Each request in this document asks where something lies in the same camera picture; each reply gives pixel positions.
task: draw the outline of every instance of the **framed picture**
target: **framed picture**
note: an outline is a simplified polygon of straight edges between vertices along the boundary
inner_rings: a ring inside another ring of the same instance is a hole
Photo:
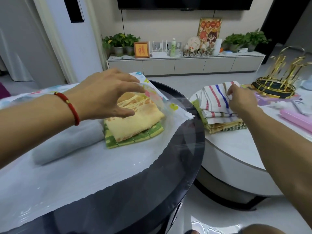
[[[222,19],[220,18],[201,18],[198,29],[198,37],[203,44],[215,44],[219,37]]]
[[[149,43],[148,42],[135,42],[135,58],[149,57]]]

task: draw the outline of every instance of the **red string bracelet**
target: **red string bracelet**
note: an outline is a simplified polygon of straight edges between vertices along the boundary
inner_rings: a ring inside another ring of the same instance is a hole
[[[78,126],[80,123],[80,119],[78,113],[76,112],[74,106],[69,102],[69,99],[62,93],[55,92],[54,95],[59,96],[70,108],[75,117],[75,126]]]

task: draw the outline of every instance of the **tv stand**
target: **tv stand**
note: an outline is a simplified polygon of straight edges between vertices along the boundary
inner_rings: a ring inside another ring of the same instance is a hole
[[[218,74],[257,71],[265,55],[259,52],[233,53],[218,56],[181,57],[163,56],[161,58],[115,57],[107,60],[108,68],[119,68],[123,72],[141,71],[145,76]]]

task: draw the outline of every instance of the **cabinet drawer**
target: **cabinet drawer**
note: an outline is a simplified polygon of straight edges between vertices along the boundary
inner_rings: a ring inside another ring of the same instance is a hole
[[[231,71],[255,71],[258,70],[263,56],[258,57],[237,57],[235,58]]]
[[[206,59],[176,59],[175,74],[203,73]]]
[[[229,72],[232,69],[235,57],[229,58],[208,58],[204,68],[204,73]]]
[[[109,61],[110,68],[118,68],[124,73],[143,72],[143,61]]]
[[[144,75],[174,74],[175,60],[144,60]]]

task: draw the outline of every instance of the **round coffee table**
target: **round coffee table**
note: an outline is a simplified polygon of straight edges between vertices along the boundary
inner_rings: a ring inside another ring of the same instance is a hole
[[[166,233],[201,167],[203,124],[190,101],[151,81],[173,103],[196,115],[183,123],[158,159],[141,173],[49,212],[15,233]]]
[[[299,88],[297,93],[310,98],[311,91]],[[194,94],[190,101],[196,100]],[[303,137],[311,140],[304,129],[279,117],[279,110],[261,107],[272,118],[282,122]],[[194,185],[215,202],[238,210],[255,210],[267,197],[283,193],[266,171],[249,130],[237,130],[210,135],[205,131],[206,148],[202,167]]]

